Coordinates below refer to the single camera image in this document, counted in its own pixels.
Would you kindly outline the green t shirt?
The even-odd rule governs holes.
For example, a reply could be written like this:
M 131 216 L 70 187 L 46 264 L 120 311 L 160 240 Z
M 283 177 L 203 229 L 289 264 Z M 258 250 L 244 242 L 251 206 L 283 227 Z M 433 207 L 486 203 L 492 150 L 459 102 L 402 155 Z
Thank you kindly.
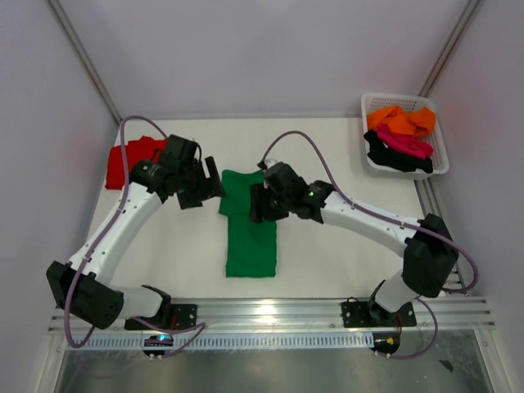
M 277 224 L 250 220 L 250 187 L 263 181 L 263 173 L 242 174 L 230 169 L 222 172 L 226 196 L 219 214 L 228 221 L 225 264 L 227 278 L 273 278 L 278 262 Z

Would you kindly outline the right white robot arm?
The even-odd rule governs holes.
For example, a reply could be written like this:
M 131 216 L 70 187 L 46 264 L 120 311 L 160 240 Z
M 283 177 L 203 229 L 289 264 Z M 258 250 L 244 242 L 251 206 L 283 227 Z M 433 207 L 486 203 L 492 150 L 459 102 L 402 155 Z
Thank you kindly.
M 350 230 L 401 257 L 401 270 L 382 281 L 367 300 L 367 316 L 375 326 L 396 322 L 400 309 L 420 296 L 438 297 L 459 257 L 442 218 L 428 214 L 406 219 L 374 210 L 343 196 L 334 183 L 307 183 L 283 162 L 267 168 L 262 180 L 250 186 L 250 203 L 254 223 L 294 214 Z

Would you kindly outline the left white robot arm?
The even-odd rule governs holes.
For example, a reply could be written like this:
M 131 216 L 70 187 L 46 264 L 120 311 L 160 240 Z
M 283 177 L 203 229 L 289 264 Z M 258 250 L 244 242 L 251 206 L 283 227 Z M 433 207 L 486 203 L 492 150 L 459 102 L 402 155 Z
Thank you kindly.
M 177 197 L 185 210 L 224 196 L 214 158 L 199 160 L 200 152 L 197 142 L 168 136 L 156 160 L 140 160 L 128 172 L 117 203 L 86 244 L 68 262 L 51 263 L 47 280 L 65 314 L 99 329 L 118 318 L 139 317 L 155 329 L 169 324 L 172 310 L 167 293 L 147 285 L 113 287 L 111 281 L 141 227 L 169 198 Z

